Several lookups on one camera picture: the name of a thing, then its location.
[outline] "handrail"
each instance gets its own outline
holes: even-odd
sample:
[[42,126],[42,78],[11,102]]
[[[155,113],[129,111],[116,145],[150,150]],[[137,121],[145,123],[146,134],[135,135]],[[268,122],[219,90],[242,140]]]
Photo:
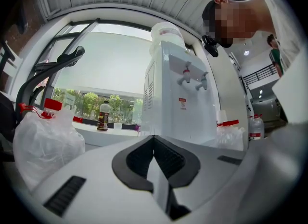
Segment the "handrail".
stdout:
[[273,64],[270,64],[254,73],[251,73],[243,77],[243,80],[248,85],[260,81],[261,79],[267,78],[271,75],[274,75],[275,73],[277,73],[276,67]]

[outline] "red label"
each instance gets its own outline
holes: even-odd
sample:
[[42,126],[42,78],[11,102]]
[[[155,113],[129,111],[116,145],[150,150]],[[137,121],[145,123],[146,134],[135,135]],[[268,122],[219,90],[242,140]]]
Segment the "red label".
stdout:
[[251,136],[251,137],[261,137],[261,133],[250,133],[249,136]]

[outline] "person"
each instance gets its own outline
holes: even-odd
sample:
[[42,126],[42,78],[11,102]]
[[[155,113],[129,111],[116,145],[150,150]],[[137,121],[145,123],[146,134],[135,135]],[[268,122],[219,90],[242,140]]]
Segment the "person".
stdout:
[[212,0],[202,19],[207,35],[223,47],[252,38],[257,31],[275,35],[284,71],[306,42],[286,0]]
[[275,39],[273,34],[270,34],[267,38],[268,45],[272,47],[273,49],[270,51],[270,60],[272,61],[273,65],[277,69],[277,73],[279,77],[281,78],[283,75],[283,68],[282,64],[280,61],[280,53],[279,53],[279,48],[278,48],[278,41]]

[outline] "window frame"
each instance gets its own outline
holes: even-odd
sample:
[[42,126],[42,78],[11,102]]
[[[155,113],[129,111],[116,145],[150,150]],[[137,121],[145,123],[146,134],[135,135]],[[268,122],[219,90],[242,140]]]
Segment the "window frame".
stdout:
[[[74,28],[74,26],[84,25],[84,24],[88,24],[88,26],[85,27],[82,31],[69,33]],[[94,29],[98,24],[113,24],[113,25],[129,26],[129,27],[133,27],[133,28],[137,28],[137,29],[146,30],[146,31],[151,31],[151,29],[152,29],[151,27],[139,25],[139,24],[132,23],[132,22],[126,22],[126,21],[120,21],[120,20],[99,19],[99,18],[97,18],[95,20],[83,20],[83,21],[78,21],[78,22],[70,22],[69,24],[64,26],[46,45],[46,47],[44,48],[44,50],[41,52],[41,54],[37,58],[36,62],[34,63],[32,69],[30,71],[30,74],[28,76],[28,79],[33,77],[37,70],[46,69],[43,64],[40,65],[40,63],[38,63],[38,62],[40,61],[41,57],[45,54],[45,52],[47,51],[47,49],[50,47],[50,45],[52,43],[55,43],[58,40],[64,40],[64,39],[72,38],[73,40],[70,42],[70,44],[67,46],[67,48],[62,53],[62,54],[64,54],[64,53],[69,54],[70,52],[73,51],[73,49],[77,46],[77,44],[79,42],[81,42],[84,39],[84,37],[92,29]],[[192,45],[185,43],[185,46],[186,46],[187,49],[193,51],[194,54],[195,54],[195,51],[194,51]],[[43,94],[42,94],[41,102],[40,102],[40,104],[34,103],[35,107],[43,109],[46,98],[52,97],[54,85],[55,85],[55,83],[58,79],[60,72],[61,71],[58,71],[57,73],[55,73],[55,74],[53,74],[52,76],[49,77],[49,79],[46,83],[45,89],[43,91]],[[96,126],[97,120],[83,118],[82,123]],[[109,122],[108,124],[109,124],[109,128],[113,128],[113,125],[114,125],[113,122]],[[135,124],[122,124],[122,129],[124,129],[124,130],[134,130],[135,127],[136,127]]]

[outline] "railing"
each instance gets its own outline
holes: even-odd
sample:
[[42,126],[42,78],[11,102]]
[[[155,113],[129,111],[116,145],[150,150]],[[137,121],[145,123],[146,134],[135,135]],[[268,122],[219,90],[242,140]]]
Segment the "railing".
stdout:
[[265,68],[262,68],[259,71],[256,71],[252,74],[249,74],[249,75],[243,77],[243,79],[244,79],[245,83],[248,85],[248,84],[257,82],[261,79],[265,79],[265,78],[267,78],[271,75],[274,75],[275,73],[277,73],[277,69],[273,64],[271,64],[269,66],[266,66]]

